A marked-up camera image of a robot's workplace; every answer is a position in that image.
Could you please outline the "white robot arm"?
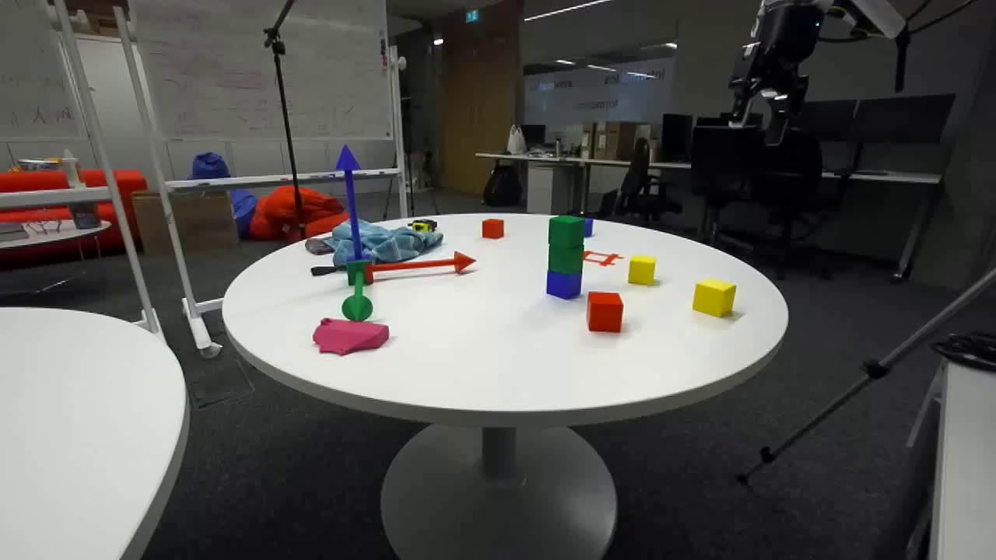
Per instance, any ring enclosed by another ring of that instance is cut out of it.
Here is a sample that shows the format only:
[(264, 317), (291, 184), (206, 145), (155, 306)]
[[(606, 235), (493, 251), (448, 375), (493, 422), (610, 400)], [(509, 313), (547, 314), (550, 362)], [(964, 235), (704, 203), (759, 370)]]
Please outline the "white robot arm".
[(909, 37), (909, 20), (890, 0), (759, 0), (728, 78), (734, 127), (748, 126), (755, 98), (769, 103), (774, 127), (801, 111), (808, 91), (801, 65), (816, 53), (828, 20), (857, 34)]

